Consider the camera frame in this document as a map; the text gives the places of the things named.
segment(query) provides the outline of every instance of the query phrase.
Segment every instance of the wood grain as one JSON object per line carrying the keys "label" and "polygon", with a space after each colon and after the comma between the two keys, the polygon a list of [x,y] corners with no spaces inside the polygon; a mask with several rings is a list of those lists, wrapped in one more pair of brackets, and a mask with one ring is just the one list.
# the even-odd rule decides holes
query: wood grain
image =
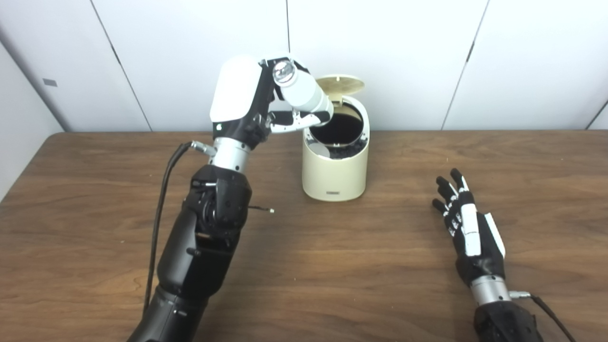
{"label": "wood grain", "polygon": [[[125,341],[140,318],[162,172],[201,133],[61,133],[0,204],[0,340]],[[475,341],[435,177],[458,167],[507,247],[510,289],[579,341],[608,336],[608,132],[373,132],[367,190],[308,198],[299,134],[253,152],[252,211],[196,341]],[[175,168],[164,245],[190,176]],[[546,341],[565,341],[534,305]]]}

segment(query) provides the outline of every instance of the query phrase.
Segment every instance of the black and white robotic hand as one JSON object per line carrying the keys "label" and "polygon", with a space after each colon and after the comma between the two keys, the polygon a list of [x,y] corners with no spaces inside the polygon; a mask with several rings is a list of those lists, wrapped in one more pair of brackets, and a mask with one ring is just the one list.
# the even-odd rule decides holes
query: black and white robotic hand
{"label": "black and white robotic hand", "polygon": [[505,245],[492,214],[477,211],[463,175],[452,169],[456,187],[439,176],[433,200],[456,249],[456,270],[477,303],[474,326],[481,342],[542,342],[532,314],[511,301],[505,285]]}

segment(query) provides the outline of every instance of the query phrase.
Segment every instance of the white wall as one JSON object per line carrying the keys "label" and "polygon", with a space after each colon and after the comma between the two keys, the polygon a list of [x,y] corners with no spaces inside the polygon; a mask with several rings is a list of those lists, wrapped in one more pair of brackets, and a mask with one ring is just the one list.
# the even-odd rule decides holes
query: white wall
{"label": "white wall", "polygon": [[0,200],[50,135],[63,131],[0,44]]}
{"label": "white wall", "polygon": [[375,130],[439,130],[486,0],[289,0],[291,52],[350,74]]}
{"label": "white wall", "polygon": [[2,0],[0,41],[66,129],[150,130],[89,1]]}
{"label": "white wall", "polygon": [[490,0],[444,129],[582,129],[608,100],[608,2]]}
{"label": "white wall", "polygon": [[486,4],[1,0],[0,41],[68,130],[209,130],[221,64],[290,47],[362,78],[372,129],[586,127],[608,100],[608,2]]}
{"label": "white wall", "polygon": [[94,4],[154,131],[211,130],[221,65],[288,50],[285,0]]}

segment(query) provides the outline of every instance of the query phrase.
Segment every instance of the black cable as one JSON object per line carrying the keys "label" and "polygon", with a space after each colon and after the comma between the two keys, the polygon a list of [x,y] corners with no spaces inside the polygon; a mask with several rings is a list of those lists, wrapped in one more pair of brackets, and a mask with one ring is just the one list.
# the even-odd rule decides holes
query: black cable
{"label": "black cable", "polygon": [[158,242],[158,230],[161,224],[162,206],[165,203],[165,194],[167,193],[167,186],[169,184],[169,176],[171,170],[177,164],[179,158],[188,150],[191,146],[190,142],[181,144],[178,149],[173,153],[173,156],[167,163],[167,169],[165,175],[162,178],[161,194],[158,198],[158,205],[156,206],[156,216],[154,218],[154,228],[152,229],[152,247],[150,250],[150,266],[148,269],[148,282],[146,283],[146,295],[143,299],[143,312],[145,313],[148,305],[150,304],[150,294],[152,292],[152,280],[154,280],[154,264],[156,263],[156,244]]}
{"label": "black cable", "polygon": [[553,319],[553,321],[555,321],[555,324],[557,324],[558,327],[560,329],[562,329],[562,331],[564,332],[564,334],[566,335],[566,337],[568,338],[568,340],[570,342],[576,342],[576,340],[574,339],[574,337],[572,337],[572,335],[570,334],[570,332],[568,331],[568,329],[566,329],[566,326],[561,323],[561,321],[555,315],[555,313],[551,310],[551,308],[549,308],[549,306],[546,305],[545,302],[542,301],[541,297],[538,297],[538,296],[535,296],[535,295],[530,295],[530,298],[532,298],[532,300],[539,307],[541,307],[541,309],[544,310],[549,315],[549,317],[551,317]]}

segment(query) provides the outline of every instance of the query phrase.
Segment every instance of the robotic forearm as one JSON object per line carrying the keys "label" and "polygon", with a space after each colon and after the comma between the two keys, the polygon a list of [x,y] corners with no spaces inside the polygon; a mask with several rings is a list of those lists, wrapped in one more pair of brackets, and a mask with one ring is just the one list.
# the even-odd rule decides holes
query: robotic forearm
{"label": "robotic forearm", "polygon": [[[275,92],[292,112],[268,112]],[[192,177],[158,264],[159,284],[128,342],[192,340],[247,220],[249,153],[270,133],[324,125],[332,115],[315,79],[289,57],[257,62],[242,56],[224,64],[210,112],[213,147],[191,144],[209,163]]]}

